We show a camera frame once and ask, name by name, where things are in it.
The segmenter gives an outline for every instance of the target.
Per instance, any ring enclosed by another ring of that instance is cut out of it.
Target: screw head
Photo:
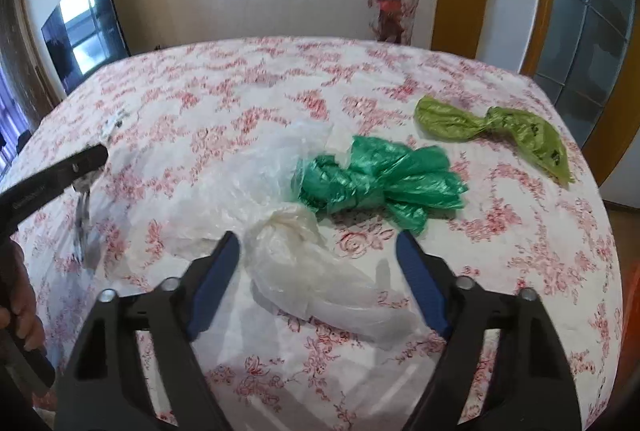
[[[532,288],[523,288],[520,291],[520,297],[527,301],[535,301],[536,299],[538,299],[538,294],[536,294],[536,291]]]
[[[107,290],[103,290],[102,292],[100,292],[98,301],[100,301],[101,303],[109,303],[116,299],[117,296],[118,293],[113,288],[108,288]]]
[[[473,280],[473,278],[470,278],[468,276],[458,276],[458,278],[456,279],[456,286],[460,290],[471,290],[475,284],[476,282]]]
[[[160,288],[165,292],[173,292],[180,286],[180,278],[179,277],[168,277],[166,280],[162,281],[160,284]]]

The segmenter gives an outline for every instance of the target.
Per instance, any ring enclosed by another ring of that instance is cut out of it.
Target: tied plastic bag
[[[378,304],[381,288],[327,249],[316,215],[291,189],[299,161],[325,151],[329,134],[319,122],[292,124],[201,175],[192,197],[172,206],[165,248],[194,259],[234,231],[244,269],[274,305],[384,345],[414,331],[417,316]]]
[[[562,186],[574,182],[560,135],[535,114],[495,106],[483,119],[424,96],[415,107],[415,118],[427,132],[446,140],[470,140],[484,131],[509,134],[530,162],[555,176]]]
[[[401,229],[420,234],[428,209],[463,207],[460,195],[467,187],[449,167],[438,146],[412,150],[356,135],[348,167],[340,167],[334,155],[322,154],[298,167],[295,183],[300,200],[316,213],[385,206]]]

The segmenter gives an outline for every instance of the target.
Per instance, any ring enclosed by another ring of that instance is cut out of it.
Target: vase
[[[370,0],[377,12],[371,29],[381,42],[411,45],[415,11],[420,0]]]

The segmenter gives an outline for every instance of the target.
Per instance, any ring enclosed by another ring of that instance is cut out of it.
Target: tv screen
[[[42,35],[68,94],[99,68],[130,55],[113,0],[61,0]]]

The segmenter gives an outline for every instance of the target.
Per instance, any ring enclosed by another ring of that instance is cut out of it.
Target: green plastic bag
[[[530,112],[495,106],[483,119],[425,96],[415,107],[415,118],[427,132],[446,140],[470,140],[485,131],[510,134],[522,154],[562,186],[574,181],[560,135],[545,119]]]
[[[385,206],[402,229],[420,234],[428,209],[463,206],[460,195],[466,185],[449,167],[447,155],[438,146],[414,151],[381,138],[356,136],[347,169],[333,155],[320,155],[298,166],[294,190],[300,191],[300,201],[319,214]]]

